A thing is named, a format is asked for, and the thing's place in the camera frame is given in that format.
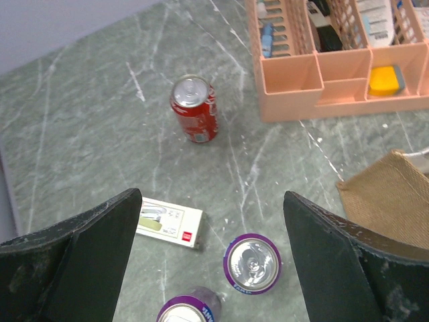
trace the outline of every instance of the pull tab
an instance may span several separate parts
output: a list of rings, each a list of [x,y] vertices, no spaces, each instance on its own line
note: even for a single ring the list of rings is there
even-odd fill
[[[184,81],[185,95],[193,96],[195,95],[195,82],[192,79],[187,79]]]

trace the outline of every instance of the can lid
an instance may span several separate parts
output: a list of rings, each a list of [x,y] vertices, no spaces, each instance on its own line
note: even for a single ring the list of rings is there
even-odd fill
[[[172,95],[180,106],[199,106],[208,96],[208,83],[197,75],[185,75],[174,85]]]
[[[160,322],[205,322],[205,318],[194,307],[179,304],[169,308],[161,316]]]
[[[269,288],[279,274],[279,261],[273,248],[257,238],[239,242],[229,256],[229,272],[243,289],[259,291]]]

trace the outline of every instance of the white vein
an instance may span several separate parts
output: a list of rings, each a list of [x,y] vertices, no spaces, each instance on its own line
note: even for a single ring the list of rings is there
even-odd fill
[[[237,61],[237,59],[235,59],[235,57],[230,52],[228,52],[227,49],[210,32],[208,32],[204,27],[202,27],[198,22],[196,22],[194,20],[194,18],[189,13],[189,11],[185,11],[185,14],[187,15],[187,17],[188,17],[188,19],[190,21],[192,21],[193,23],[195,23],[203,32],[205,32],[208,36],[210,36],[210,38],[212,38],[216,42],[217,46],[226,55],[228,55],[228,57],[234,62],[235,66],[238,68],[238,70],[240,72],[240,78],[239,78],[239,99],[240,99],[240,102],[243,104],[243,101],[244,101],[243,89],[244,89],[244,80],[245,80],[245,75],[246,75],[245,69],[239,64],[239,62]]]
[[[180,159],[182,158],[182,154],[179,154],[176,161],[174,162],[174,165],[177,166],[179,164]]]
[[[234,10],[235,10],[235,12],[237,12],[237,16],[238,16],[238,17],[243,17],[243,13],[240,13],[240,11],[237,9],[237,6],[236,6],[236,5],[234,6]],[[245,20],[241,20],[241,19],[240,19],[240,22],[241,22],[241,25],[243,26],[243,30],[245,31],[245,33],[246,33],[247,37],[249,37],[249,38],[250,38],[250,36],[249,36],[249,32],[247,31],[247,23],[246,23],[246,21],[245,21]]]
[[[37,93],[39,93],[42,85],[43,85],[43,80],[44,79],[48,79],[51,77],[52,73],[55,71],[56,65],[57,63],[60,61],[62,55],[64,55],[64,53],[70,48],[70,46],[65,46],[59,53],[58,55],[54,58],[54,60],[52,61],[51,65],[49,65],[49,67],[46,69],[45,73],[40,76],[40,74],[38,75],[38,85],[35,89],[35,91],[33,92],[33,94],[30,96],[30,98],[32,98],[34,95],[36,95]]]
[[[234,0],[234,2],[239,5],[240,7],[242,7],[244,10],[246,10],[246,8],[244,8],[244,5],[242,5],[240,2],[238,2],[237,0]]]
[[[213,0],[209,0],[209,1],[212,3],[214,11],[219,12],[219,14],[221,15],[223,21],[230,27],[229,32],[231,32],[239,40],[239,42],[244,46],[244,48],[246,48],[247,52],[250,54],[250,50],[247,48],[247,46],[241,40],[241,38],[239,37],[239,35],[236,33],[236,31],[234,30],[233,26],[231,26],[231,24],[228,22],[228,20],[225,18],[225,16],[221,13],[221,11],[215,5],[215,3],[213,2]]]
[[[311,135],[311,133],[307,130],[306,126],[302,123],[302,121],[300,121],[300,124],[305,129],[306,133],[308,134],[308,136],[312,140],[313,144],[320,150],[320,152],[322,152],[324,158],[328,160],[329,166],[334,170],[334,172],[336,173],[336,175],[338,176],[338,178],[341,181],[344,181],[344,179],[342,178],[341,174],[334,167],[334,165],[332,164],[332,162],[329,160],[328,156],[323,152],[322,148],[319,146],[319,144],[317,143],[317,141],[313,138],[313,136]]]
[[[257,206],[259,208],[259,213],[261,214],[261,218],[264,219],[262,206],[261,206],[261,199],[259,198],[259,194],[257,193],[256,185],[254,185],[253,190],[255,191]]]
[[[237,173],[237,177],[239,179],[241,193],[244,194],[244,192],[245,192],[245,184],[244,184],[244,181],[243,181],[243,179],[241,178],[241,175],[240,175],[239,163],[237,161],[237,158],[235,157],[233,143],[231,141],[231,134],[229,133],[229,131],[228,131],[228,143],[229,143],[229,148],[231,150],[231,154],[233,156],[233,161],[234,161],[234,165],[235,165],[235,172]]]
[[[235,177],[234,177],[234,174],[233,174],[233,169],[231,168],[231,163],[229,162],[229,157],[227,157],[227,158],[228,158],[227,168],[228,168],[228,171],[229,171],[229,175],[231,176],[231,179],[233,179],[233,182],[235,182]]]
[[[357,126],[356,121],[357,121],[356,117],[353,117],[353,123],[355,124],[355,131],[356,131],[356,134],[357,134],[357,137],[358,137],[358,140],[359,140],[359,147],[361,149],[361,154],[362,154],[362,157],[363,157],[363,161],[365,161],[365,165],[368,166],[369,165],[368,164],[368,160],[367,160],[367,157],[365,156],[365,153],[363,151],[363,146],[362,146],[362,141],[361,141],[362,133],[361,133],[361,130],[360,130],[359,126]]]
[[[221,243],[222,247],[224,247],[224,249],[226,249],[226,245],[223,243],[222,239],[219,237],[219,235],[217,234],[217,232],[213,229],[212,225],[210,223],[208,223],[208,226],[210,227],[210,230],[213,231],[214,235],[217,237],[217,239],[219,240],[219,243]]]
[[[398,112],[396,112],[396,115],[397,115],[397,118],[398,118],[398,119],[400,119],[401,126],[402,126],[402,129],[403,129],[404,134],[405,134],[405,139],[407,139],[407,142],[408,142],[408,146],[410,147],[411,152],[414,152],[414,149],[413,149],[413,147],[411,146],[410,138],[408,137],[408,133],[407,133],[407,131],[405,130],[405,126],[404,126],[404,123],[402,122],[402,119],[401,119],[401,117],[400,117],[400,114],[399,114]]]
[[[332,206],[330,205],[329,200],[328,200],[328,196],[326,195],[326,194],[327,194],[326,189],[324,188],[324,186],[323,186],[322,182],[320,181],[320,179],[317,179],[317,181],[319,182],[319,185],[320,185],[320,187],[321,187],[321,188],[322,188],[322,190],[323,190],[324,200],[325,200],[325,201],[326,201],[326,203],[328,204],[329,208],[331,208],[331,209],[332,209]]]
[[[158,46],[160,45],[162,36],[164,34],[164,28],[166,26],[166,22],[167,22],[167,18],[168,18],[168,12],[169,12],[169,9],[168,9],[168,7],[166,7],[166,10],[164,11],[164,18],[162,20],[162,26],[161,26],[160,32],[158,33],[158,39],[156,40],[156,42],[154,44],[154,50],[152,52],[151,58],[153,58],[155,56],[156,52],[158,51]]]
[[[341,144],[341,148],[343,149],[344,159],[346,160],[347,164],[350,164],[351,159],[350,159],[350,156],[347,153],[346,148],[345,148],[344,136],[343,136],[343,133],[341,132],[342,128],[343,128],[343,123],[342,123],[341,119],[339,119],[337,129],[338,129],[338,134],[340,135],[340,144]]]
[[[45,73],[42,74],[42,60],[39,59],[38,60],[38,81],[36,84],[36,89],[34,90],[33,94],[31,94],[29,96],[29,99],[27,100],[27,102],[30,102],[30,99],[33,98],[36,94],[39,93],[44,80],[48,80],[52,73],[55,71],[56,69],[56,64],[58,63],[58,61],[61,59],[62,55],[64,55],[64,53],[69,49],[70,46],[65,46],[59,53],[58,55],[54,58],[54,60],[52,61],[51,65],[49,65],[49,67],[46,69]],[[15,114],[14,117],[12,117],[11,119],[8,120],[8,122],[4,125],[3,130],[7,129],[13,122],[15,122],[20,116],[22,111],[27,107],[27,103],[23,104],[21,106],[21,108],[18,110],[18,112]]]
[[[258,168],[257,164],[258,164],[259,159],[261,158],[261,156],[263,154],[263,151],[265,150],[265,147],[266,147],[267,143],[272,139],[273,135],[276,132],[278,132],[278,130],[280,128],[281,128],[281,126],[277,125],[277,126],[271,128],[268,131],[267,135],[264,138],[264,141],[263,141],[261,147],[258,150],[258,153],[256,154],[256,157],[253,159],[253,162],[252,162],[252,165],[251,165],[251,169],[250,169],[250,173],[247,176],[247,180],[246,181],[249,181],[250,179],[252,179],[251,180],[251,184],[249,185],[249,187],[247,189],[244,190],[244,193],[242,194],[242,199],[241,199],[241,202],[240,202],[241,221],[242,221],[243,228],[244,228],[244,230],[245,230],[246,233],[247,233],[247,229],[246,229],[245,222],[244,222],[244,206],[246,204],[247,196],[249,195],[249,192],[252,189],[255,191],[255,195],[257,195],[257,191],[255,189],[256,180],[259,177],[259,168]],[[261,211],[261,216],[263,217],[262,208],[260,207],[261,201],[259,200],[259,196],[257,196],[257,199],[258,199],[258,205],[259,205],[259,208],[260,208],[260,211]]]
[[[311,150],[313,145],[311,144],[311,140],[309,136],[307,136],[307,141],[308,141],[308,148]]]
[[[307,186],[307,193],[312,189],[312,187],[314,186],[314,184],[315,184],[316,182],[319,182],[319,180],[320,180],[320,177],[315,178],[315,179],[310,183],[310,186]]]
[[[167,288],[167,258],[164,258],[164,265],[161,269],[161,278],[160,278],[160,289],[162,292],[163,303],[166,302],[166,288]]]
[[[165,124],[164,122],[162,122],[162,126],[161,126],[161,132],[158,133],[158,163],[156,164],[155,168],[154,168],[154,172],[152,175],[152,191],[155,192],[156,191],[156,176],[158,174],[158,169],[160,167],[161,164],[161,159],[162,159],[162,141],[164,140],[164,132],[165,132]]]
[[[174,84],[174,83],[173,83],[170,79],[168,79],[168,78],[167,78],[167,76],[166,76],[166,75],[164,75],[162,72],[160,72],[159,74],[161,75],[161,77],[162,77],[165,81],[167,81],[167,83],[169,83],[169,84],[171,84],[171,85],[173,85],[173,84]]]
[[[168,201],[168,199],[170,198],[170,191],[172,189],[172,185],[173,185],[173,180],[170,177],[167,177],[167,179],[170,181],[170,183],[168,184],[168,187],[166,189],[166,193],[165,193],[165,200]]]
[[[134,85],[135,88],[137,89],[137,93],[135,94],[135,96],[137,96],[139,99],[141,99],[142,102],[146,102],[146,99],[143,95],[143,91],[141,90],[140,84],[137,81],[137,77],[135,75],[135,73],[133,72],[133,70],[131,69],[130,65],[128,62],[125,62],[127,64],[128,70],[129,70],[129,74],[131,75],[131,78],[134,81]]]
[[[304,179],[306,179],[306,182],[308,183],[307,173],[306,173],[306,167],[304,166],[303,162],[299,162],[302,167],[302,173],[304,173]]]
[[[38,153],[36,154],[36,167],[34,168],[34,181],[33,181],[33,188],[32,188],[32,199],[30,203],[29,208],[29,221],[28,221],[28,229],[27,233],[29,233],[32,230],[32,224],[33,224],[33,217],[34,217],[34,201],[36,199],[36,189],[38,186],[38,180],[39,180],[39,165],[40,160],[42,159],[42,151],[44,147],[44,141],[45,141],[45,133],[46,133],[46,125],[48,124],[48,114],[50,110],[50,95],[51,95],[51,80],[50,76],[54,72],[54,68],[51,68],[53,65],[50,66],[51,74],[49,74],[47,80],[46,80],[46,100],[45,100],[45,110],[43,115],[43,122],[42,122],[42,132],[40,134],[39,138],[39,148]]]

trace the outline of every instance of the packaging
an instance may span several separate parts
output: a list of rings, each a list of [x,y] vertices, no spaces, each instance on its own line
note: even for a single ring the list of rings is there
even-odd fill
[[[360,0],[357,8],[370,45],[374,48],[390,46],[395,37],[390,0]]]
[[[343,49],[343,44],[330,23],[329,17],[323,16],[317,5],[307,2],[307,13],[310,18],[314,45],[318,52],[334,52]]]
[[[427,154],[429,149],[412,155],[392,150],[354,177],[338,182],[347,219],[429,250],[429,177],[415,167],[426,164]]]
[[[424,36],[429,37],[429,7],[425,8],[414,8],[417,17],[420,19],[420,23],[423,27]]]
[[[204,213],[149,198],[142,198],[137,233],[198,249]]]

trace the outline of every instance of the green marble surface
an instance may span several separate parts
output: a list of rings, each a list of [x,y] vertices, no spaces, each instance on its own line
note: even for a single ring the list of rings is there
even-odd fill
[[[308,321],[282,213],[286,190],[344,215],[335,182],[392,148],[429,146],[429,111],[264,124],[259,120],[243,0],[168,0],[0,77],[0,131],[25,232],[128,187],[203,209],[204,245],[137,235],[115,322],[155,321],[193,284],[217,291],[222,321]],[[173,82],[206,77],[220,132],[187,142],[169,107]],[[225,247],[257,232],[284,270],[249,297],[223,274]]]

